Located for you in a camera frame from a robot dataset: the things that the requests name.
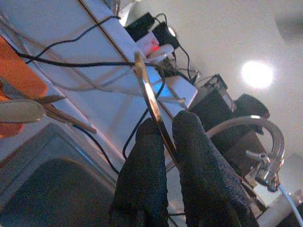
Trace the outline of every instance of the faucet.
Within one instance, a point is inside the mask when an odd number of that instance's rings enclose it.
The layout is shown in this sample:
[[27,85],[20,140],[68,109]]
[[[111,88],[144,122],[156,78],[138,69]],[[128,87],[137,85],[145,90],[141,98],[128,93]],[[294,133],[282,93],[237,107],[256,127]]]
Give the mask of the faucet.
[[246,151],[248,157],[258,160],[255,179],[267,186],[270,192],[276,192],[280,185],[278,172],[284,163],[284,137],[281,130],[272,122],[260,116],[244,116],[227,120],[210,129],[206,134],[209,138],[231,127],[239,125],[258,125],[266,128],[272,136],[273,148],[270,153],[257,154]]
[[[174,159],[174,150],[176,149],[171,138],[167,132],[167,129],[164,125],[155,94],[152,90],[151,83],[149,81],[145,64],[143,62],[142,56],[140,53],[135,53],[135,70],[137,79],[143,93],[143,97],[147,104],[148,110],[156,122],[161,137],[163,139],[164,146],[166,147],[168,153],[170,154],[172,161],[166,165],[166,172],[170,171],[175,166]],[[255,154],[247,151],[246,154],[248,157],[260,161],[256,168],[255,179],[260,184],[267,186],[267,189],[270,192],[276,192],[278,186],[280,185],[278,172],[281,166],[284,163],[284,137],[280,129],[268,121],[267,119],[260,116],[244,116],[237,117],[230,120],[227,120],[223,123],[218,124],[217,126],[210,129],[206,134],[208,138],[212,138],[214,135],[228,129],[231,127],[239,125],[258,125],[266,128],[273,138],[273,148],[271,153]]]

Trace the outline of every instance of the white cable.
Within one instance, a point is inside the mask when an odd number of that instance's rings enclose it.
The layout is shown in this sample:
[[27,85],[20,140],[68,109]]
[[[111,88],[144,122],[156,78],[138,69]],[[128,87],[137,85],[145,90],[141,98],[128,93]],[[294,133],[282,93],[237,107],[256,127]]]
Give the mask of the white cable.
[[295,204],[294,204],[292,198],[290,198],[289,194],[285,191],[285,189],[284,189],[284,187],[283,187],[282,185],[279,185],[279,189],[280,189],[280,191],[282,192],[282,194],[285,196],[285,198],[288,200],[288,202],[289,202],[291,208],[292,208],[293,211],[294,211],[295,217],[297,218],[297,220],[298,220],[298,222],[299,222],[299,225],[300,225],[301,227],[303,227],[303,219],[302,219],[302,217],[301,217],[301,215],[300,215],[300,213],[299,213],[297,207],[295,206]]

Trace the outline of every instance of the black device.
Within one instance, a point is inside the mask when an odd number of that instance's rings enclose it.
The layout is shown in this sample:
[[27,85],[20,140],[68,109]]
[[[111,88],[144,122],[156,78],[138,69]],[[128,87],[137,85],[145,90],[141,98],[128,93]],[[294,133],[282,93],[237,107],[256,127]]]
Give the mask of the black device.
[[170,32],[167,24],[165,22],[160,23],[156,26],[152,33],[155,35],[159,41],[159,45],[170,44],[174,49],[179,47],[179,42],[176,37],[174,37]]
[[135,42],[147,35],[148,30],[155,23],[155,19],[149,12],[145,13],[140,18],[136,19],[125,29]]
[[[268,109],[256,98],[243,94],[233,101],[226,89],[227,86],[219,74],[199,88],[197,100],[194,100],[194,105],[189,110],[198,115],[205,131],[235,117],[269,116]],[[258,164],[246,157],[246,150],[256,153],[265,152],[255,132],[261,133],[262,129],[258,126],[241,125],[211,138],[213,144],[240,176],[245,176],[250,172],[251,166]]]

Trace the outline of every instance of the white pipe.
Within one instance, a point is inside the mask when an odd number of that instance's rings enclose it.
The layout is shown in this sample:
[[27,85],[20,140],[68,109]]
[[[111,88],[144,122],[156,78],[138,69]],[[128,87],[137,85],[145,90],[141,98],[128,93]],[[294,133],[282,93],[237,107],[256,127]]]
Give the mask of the white pipe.
[[292,199],[290,198],[289,194],[285,191],[284,187],[282,185],[279,185],[279,189],[280,191],[282,192],[282,194],[285,196],[285,198],[287,198],[290,206],[292,207],[293,211],[294,211],[294,214],[295,214],[295,217],[297,218],[298,222],[299,222],[299,225],[301,227],[303,227],[303,219],[297,209],[297,207],[295,206],[294,202],[292,201]]
[[[299,206],[303,201],[303,192],[301,189],[290,194],[290,197],[296,206]],[[270,204],[269,208],[257,219],[260,227],[276,227],[292,212],[287,198],[281,193]]]

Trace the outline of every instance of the faucet handle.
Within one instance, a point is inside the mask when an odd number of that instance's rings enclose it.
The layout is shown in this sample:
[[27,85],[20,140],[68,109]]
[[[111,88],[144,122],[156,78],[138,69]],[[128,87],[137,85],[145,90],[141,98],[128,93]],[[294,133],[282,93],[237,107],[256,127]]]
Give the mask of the faucet handle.
[[256,170],[254,171],[254,177],[257,182],[260,184],[267,186],[267,189],[270,192],[276,192],[277,188],[280,184],[278,174],[272,175],[267,167],[270,165],[271,160],[267,153],[254,153],[249,150],[246,151],[246,155],[256,161],[259,161]]
[[246,155],[253,160],[262,162],[263,164],[267,165],[270,163],[270,159],[269,159],[267,153],[258,154],[258,153],[254,153],[254,152],[247,150]]

